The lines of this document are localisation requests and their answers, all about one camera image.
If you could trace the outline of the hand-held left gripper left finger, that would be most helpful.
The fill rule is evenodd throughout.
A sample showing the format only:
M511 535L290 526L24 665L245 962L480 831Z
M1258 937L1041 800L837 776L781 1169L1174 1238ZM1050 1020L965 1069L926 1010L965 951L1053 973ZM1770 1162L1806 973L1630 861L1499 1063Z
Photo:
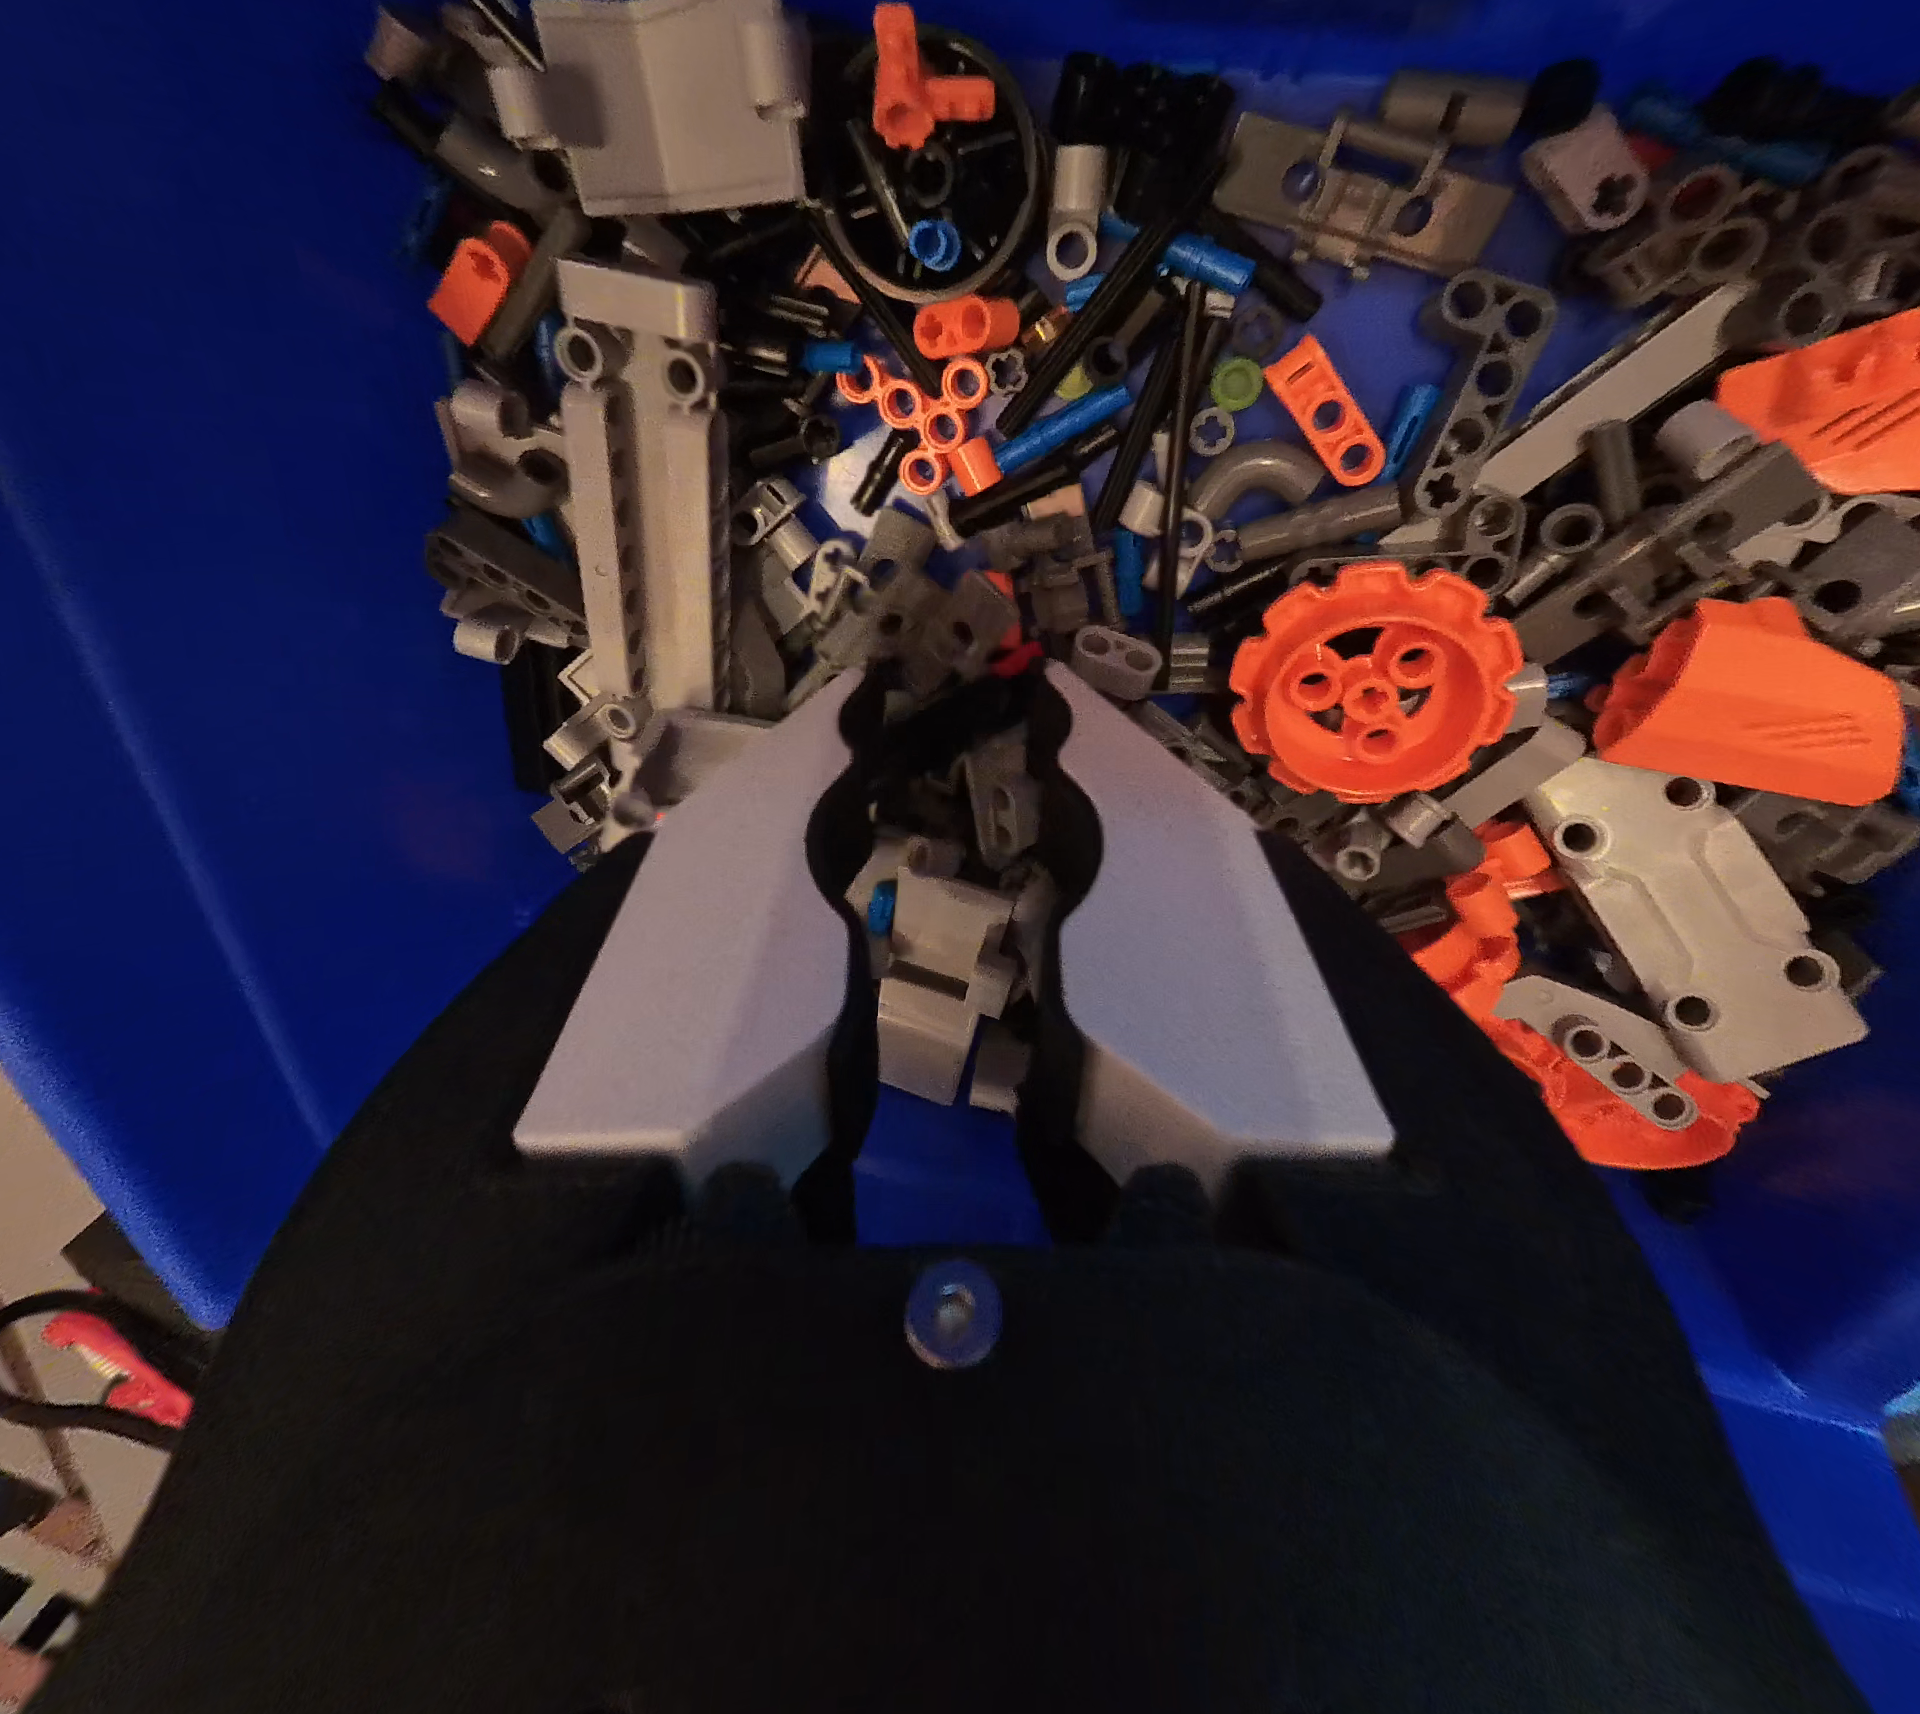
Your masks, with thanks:
M848 887L888 700L885 669L843 673L664 810L522 1110L522 1157L657 1160L691 1194L763 1169L816 1241L853 1241L879 1027Z

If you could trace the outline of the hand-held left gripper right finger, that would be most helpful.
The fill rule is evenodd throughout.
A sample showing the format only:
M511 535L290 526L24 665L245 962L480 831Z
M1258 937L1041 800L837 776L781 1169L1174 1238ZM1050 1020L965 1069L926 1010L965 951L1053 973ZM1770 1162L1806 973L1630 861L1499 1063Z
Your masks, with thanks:
M1213 1210L1272 1162L1372 1169L1397 1128L1257 825L1053 662L1031 693L1036 1045L1017 1141L1055 1241L1176 1169Z

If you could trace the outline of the pile of plastic building pieces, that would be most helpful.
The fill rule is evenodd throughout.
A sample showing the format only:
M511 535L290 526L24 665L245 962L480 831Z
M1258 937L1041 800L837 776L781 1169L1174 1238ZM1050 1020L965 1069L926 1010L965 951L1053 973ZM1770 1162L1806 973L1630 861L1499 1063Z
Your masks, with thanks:
M384 9L426 569L570 861L885 669L879 1081L1017 1115L1058 662L1617 1172L1868 1035L1918 855L1918 95L1397 71L1319 122L903 0Z

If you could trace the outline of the blue plastic bin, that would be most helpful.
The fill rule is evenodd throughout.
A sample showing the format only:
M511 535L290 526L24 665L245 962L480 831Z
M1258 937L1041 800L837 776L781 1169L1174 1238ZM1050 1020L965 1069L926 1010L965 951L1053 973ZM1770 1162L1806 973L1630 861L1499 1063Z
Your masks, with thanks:
M1015 1111L879 1081L816 1241L516 1152L641 844L544 838L426 569L446 178L367 51L447 2L4 0L4 1067L180 1309L4 1309L107 1378L5 1418L161 1461L35 1709L1914 1712L1918 859L1700 1169L1575 1152L1289 842L1372 1169L1055 1241ZM1040 119L1072 51L1918 92L1918 0L903 2Z

